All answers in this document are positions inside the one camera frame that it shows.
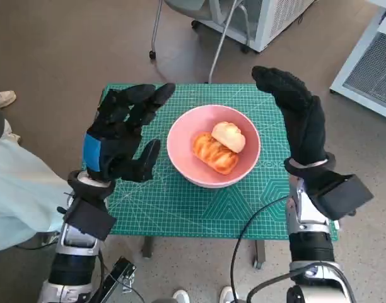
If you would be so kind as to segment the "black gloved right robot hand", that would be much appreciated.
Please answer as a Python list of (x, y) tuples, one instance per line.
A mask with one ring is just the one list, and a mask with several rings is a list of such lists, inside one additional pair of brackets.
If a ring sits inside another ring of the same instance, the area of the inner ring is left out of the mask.
[(303, 166), (326, 160), (325, 115), (320, 98), (287, 71), (254, 66), (252, 77), (258, 90), (274, 97), (283, 115), (291, 158)]

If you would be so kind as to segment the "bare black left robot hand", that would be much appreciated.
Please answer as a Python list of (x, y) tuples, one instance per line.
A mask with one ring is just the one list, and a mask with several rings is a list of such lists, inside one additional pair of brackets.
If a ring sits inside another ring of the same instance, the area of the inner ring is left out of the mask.
[(166, 83), (159, 88), (142, 84), (108, 90), (83, 145), (83, 161), (94, 180), (152, 180), (161, 141), (149, 141), (139, 158), (134, 155), (142, 140), (142, 128), (152, 122), (175, 88), (175, 84)]

